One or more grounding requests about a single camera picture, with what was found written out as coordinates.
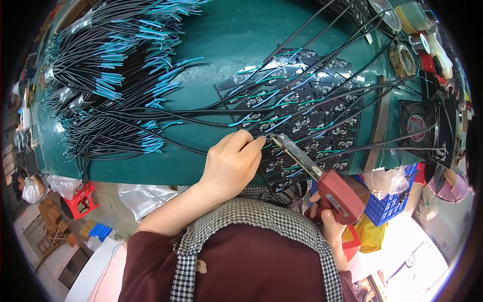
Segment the checkered apron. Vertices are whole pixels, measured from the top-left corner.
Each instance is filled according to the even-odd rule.
[[[186,189],[178,187],[180,192]],[[281,193],[272,193],[266,187],[246,187],[237,197],[187,226],[176,251],[178,262],[170,301],[193,301],[196,261],[203,244],[219,229],[237,223],[273,230],[316,251],[319,254],[327,301],[342,301],[341,281],[332,251],[319,228],[301,215],[307,208],[301,202],[302,197],[299,184]]]

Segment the black circuit board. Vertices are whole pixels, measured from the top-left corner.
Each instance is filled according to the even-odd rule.
[[[351,63],[336,58],[291,83],[322,58],[310,49],[283,48],[263,68],[247,66],[215,88],[220,98],[227,99],[226,108],[247,110],[248,114],[233,117],[239,122],[238,129],[246,129],[254,137],[288,134],[322,170],[347,174],[352,153],[343,150],[356,144],[362,92],[346,92],[364,87],[364,78],[347,81],[353,76]],[[262,149],[260,171],[273,192],[308,179],[270,139]]]

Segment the hand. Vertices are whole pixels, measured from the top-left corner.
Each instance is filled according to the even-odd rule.
[[[255,176],[265,140],[265,136],[254,140],[246,130],[225,136],[208,151],[205,171],[197,186],[215,204],[221,204],[240,194]]]
[[[320,200],[319,192],[313,194],[309,200],[312,202],[310,218],[314,218],[318,207],[316,202]],[[320,213],[320,218],[324,223],[322,226],[322,235],[325,237],[330,247],[342,247],[342,233],[347,226],[335,221],[334,213],[330,209],[323,210]]]

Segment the green table surface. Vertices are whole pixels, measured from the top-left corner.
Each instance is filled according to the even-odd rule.
[[[213,0],[202,5],[201,16],[184,16],[183,43],[176,47],[174,59],[205,57],[204,65],[186,69],[177,76],[182,81],[181,89],[166,94],[168,110],[195,109],[214,103],[219,97],[213,88],[228,79],[245,66],[258,65],[277,44],[283,42],[305,20],[310,18],[320,4],[315,0]],[[58,22],[63,7],[54,22]],[[287,47],[300,47],[335,18],[334,14],[322,13],[315,18]],[[342,45],[356,30],[356,27],[341,18],[309,48],[323,56]],[[373,43],[369,45],[360,39],[338,56],[352,64],[355,73],[366,66],[386,46],[389,38],[378,30],[372,33]],[[378,75],[390,80],[396,79],[387,55],[383,55],[369,69],[362,73],[364,85],[375,85]],[[419,81],[411,85],[419,87]],[[63,155],[62,128],[50,118],[50,113],[40,108],[43,91],[38,88],[32,107],[32,137],[39,142],[35,149],[39,169],[43,173],[77,178],[79,172],[74,162],[67,162]],[[364,104],[374,100],[374,92],[364,98]],[[390,118],[385,139],[399,136],[399,99],[419,101],[420,97],[408,95],[402,90],[393,90]],[[368,144],[376,106],[360,116],[357,145]],[[205,116],[206,120],[231,123],[229,116]],[[164,135],[198,150],[208,150],[222,137],[235,131],[234,127],[219,128],[185,122],[168,127]],[[191,185],[203,173],[205,156],[194,154],[171,144],[162,148],[162,154],[146,154],[126,160],[93,161],[90,179],[104,182]],[[360,166],[365,152],[355,152],[350,174],[361,173]],[[380,152],[376,167],[393,168],[399,165],[419,162],[409,152],[384,150]]]

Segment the brown shirt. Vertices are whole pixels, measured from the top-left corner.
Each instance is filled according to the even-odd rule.
[[[318,254],[272,230],[229,225],[205,242],[198,260],[195,302],[326,301]],[[134,234],[119,302],[169,301],[176,261],[168,238]],[[344,301],[358,301],[351,272],[339,276]]]

